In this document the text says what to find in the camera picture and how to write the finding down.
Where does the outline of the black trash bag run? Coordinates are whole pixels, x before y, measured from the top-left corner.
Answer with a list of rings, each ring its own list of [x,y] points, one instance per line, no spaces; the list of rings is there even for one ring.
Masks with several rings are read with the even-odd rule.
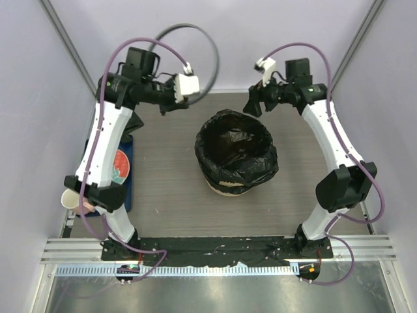
[[[255,187],[278,172],[278,152],[257,119],[225,109],[206,121],[195,137],[195,155],[204,177],[241,178]]]

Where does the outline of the yellow capybara trash bin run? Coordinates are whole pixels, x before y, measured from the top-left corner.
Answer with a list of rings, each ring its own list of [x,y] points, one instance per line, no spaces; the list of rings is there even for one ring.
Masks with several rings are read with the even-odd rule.
[[[215,191],[215,193],[227,197],[241,196],[253,188],[241,178],[223,178],[215,180],[210,177],[205,177],[205,181],[207,182],[207,185]]]

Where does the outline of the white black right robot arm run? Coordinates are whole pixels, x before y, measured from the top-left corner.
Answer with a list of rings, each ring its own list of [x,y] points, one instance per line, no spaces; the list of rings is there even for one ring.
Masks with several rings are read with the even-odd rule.
[[[249,88],[244,113],[260,117],[262,106],[270,112],[278,104],[291,104],[312,129],[326,160],[328,174],[315,188],[317,204],[297,227],[294,241],[299,256],[314,258],[326,245],[326,234],[333,224],[366,199],[377,167],[374,162],[365,162],[352,146],[334,103],[327,100],[327,86],[313,82],[309,59],[286,61],[283,82],[273,77],[276,62],[270,57],[256,61],[254,69],[262,79]]]

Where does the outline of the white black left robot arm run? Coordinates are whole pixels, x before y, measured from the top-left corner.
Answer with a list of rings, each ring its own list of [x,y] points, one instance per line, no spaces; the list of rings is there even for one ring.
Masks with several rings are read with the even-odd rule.
[[[120,72],[110,68],[121,51],[117,48],[106,64],[98,81],[93,131],[75,174],[65,177],[65,187],[79,197],[79,206],[92,205],[108,229],[103,242],[106,249],[114,248],[124,260],[134,259],[140,248],[137,230],[125,208],[127,188],[113,178],[113,163],[119,144],[131,120],[140,122],[135,114],[144,102],[159,106],[162,113],[188,108],[190,96],[199,92],[199,78],[178,52],[172,51],[182,63],[182,72],[165,82],[155,78],[160,63],[156,53],[130,47]]]

